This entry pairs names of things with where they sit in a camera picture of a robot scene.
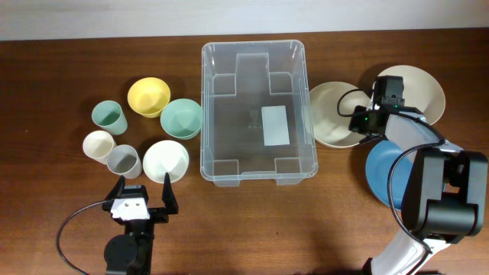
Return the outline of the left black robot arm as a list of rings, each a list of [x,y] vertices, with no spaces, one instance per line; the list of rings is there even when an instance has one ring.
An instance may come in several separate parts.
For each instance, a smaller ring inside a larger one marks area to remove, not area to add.
[[[125,227],[125,232],[113,237],[105,246],[107,274],[149,274],[151,272],[154,226],[169,221],[179,211],[172,190],[170,175],[164,175],[163,207],[150,208],[147,189],[143,185],[127,186],[120,176],[105,197],[102,209]]]

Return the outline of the beige bowl plate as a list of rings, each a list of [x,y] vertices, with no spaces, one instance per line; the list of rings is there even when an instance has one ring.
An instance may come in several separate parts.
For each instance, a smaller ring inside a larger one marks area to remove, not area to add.
[[[439,82],[425,70],[415,66],[391,66],[378,76],[402,76],[405,106],[416,107],[425,116],[426,122],[435,124],[445,111],[445,93]]]

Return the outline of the cream plate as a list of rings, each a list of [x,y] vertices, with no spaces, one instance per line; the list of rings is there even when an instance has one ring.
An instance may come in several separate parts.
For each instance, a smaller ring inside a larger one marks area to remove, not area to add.
[[[350,118],[338,115],[337,103],[346,92],[356,86],[346,82],[325,82],[309,92],[313,112],[315,139],[323,145],[335,148],[354,147],[364,135],[348,130]]]

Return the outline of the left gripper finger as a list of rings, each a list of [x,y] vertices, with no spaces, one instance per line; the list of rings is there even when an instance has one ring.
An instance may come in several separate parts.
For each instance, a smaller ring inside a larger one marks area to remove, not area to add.
[[[118,178],[118,181],[115,184],[115,186],[112,188],[112,190],[105,197],[105,200],[111,200],[111,199],[119,198],[124,187],[125,187],[125,177],[120,176]]]
[[[164,207],[166,209],[178,209],[179,208],[178,203],[176,201],[176,197],[173,193],[169,173],[165,173],[164,188],[163,188],[163,192],[162,192],[162,201],[163,201]]]

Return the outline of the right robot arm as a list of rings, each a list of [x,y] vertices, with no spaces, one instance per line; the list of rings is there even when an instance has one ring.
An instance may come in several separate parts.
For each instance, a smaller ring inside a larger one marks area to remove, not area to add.
[[[387,176],[390,206],[394,171],[413,156],[402,206],[391,210],[400,230],[382,253],[365,262],[363,274],[415,274],[435,254],[477,235],[484,225],[488,159],[449,142],[419,109],[405,104],[403,90],[402,77],[379,76],[368,106],[358,105],[347,116],[349,130],[366,141],[387,140],[403,149]]]

